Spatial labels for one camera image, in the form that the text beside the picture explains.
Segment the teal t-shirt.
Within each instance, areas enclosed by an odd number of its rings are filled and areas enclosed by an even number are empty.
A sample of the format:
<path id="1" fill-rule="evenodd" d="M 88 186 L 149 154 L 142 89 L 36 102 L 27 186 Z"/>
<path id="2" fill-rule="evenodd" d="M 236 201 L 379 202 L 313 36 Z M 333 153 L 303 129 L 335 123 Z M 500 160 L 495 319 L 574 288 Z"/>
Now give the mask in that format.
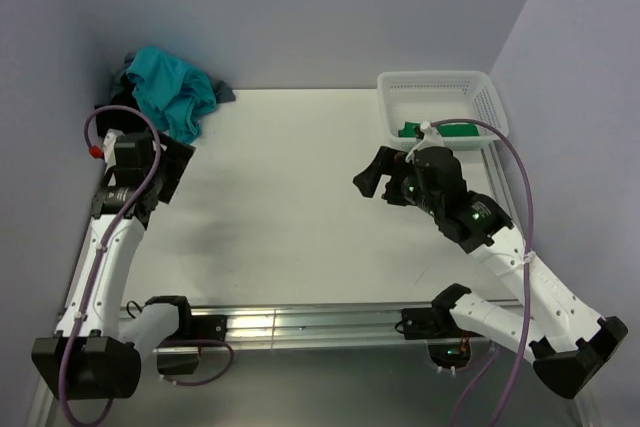
<path id="1" fill-rule="evenodd" d="M 126 70 L 132 95 L 154 127 L 185 144 L 201 134 L 200 119 L 217 99 L 209 77 L 199 68 L 155 47 L 139 49 Z"/>

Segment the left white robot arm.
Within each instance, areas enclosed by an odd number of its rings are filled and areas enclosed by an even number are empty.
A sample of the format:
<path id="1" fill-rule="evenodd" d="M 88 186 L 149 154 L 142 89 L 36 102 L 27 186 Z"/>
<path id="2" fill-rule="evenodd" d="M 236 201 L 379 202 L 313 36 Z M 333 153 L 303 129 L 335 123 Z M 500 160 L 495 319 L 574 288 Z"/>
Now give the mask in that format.
<path id="1" fill-rule="evenodd" d="M 122 134 L 91 206 L 89 249 L 75 291 L 52 336 L 31 358 L 58 400 L 110 400 L 135 392 L 143 361 L 165 340 L 183 346 L 195 333 L 184 296 L 155 296 L 131 323 L 120 308 L 136 250 L 159 204 L 167 204 L 194 147 L 150 131 Z"/>

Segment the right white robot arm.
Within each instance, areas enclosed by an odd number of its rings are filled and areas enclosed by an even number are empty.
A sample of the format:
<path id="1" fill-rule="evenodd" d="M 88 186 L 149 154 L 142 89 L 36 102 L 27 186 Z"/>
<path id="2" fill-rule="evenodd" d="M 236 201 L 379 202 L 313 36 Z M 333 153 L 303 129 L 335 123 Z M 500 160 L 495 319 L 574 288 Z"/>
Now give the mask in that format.
<path id="1" fill-rule="evenodd" d="M 459 160 L 446 147 L 408 154 L 379 148 L 353 183 L 371 198 L 381 178 L 383 199 L 429 214 L 439 232 L 486 268 L 526 307 L 519 316 L 454 283 L 431 302 L 431 324 L 443 336 L 480 334 L 512 352 L 522 350 L 542 383 L 573 399 L 605 365 L 628 333 L 616 316 L 582 302 L 534 253 L 491 197 L 468 189 Z"/>

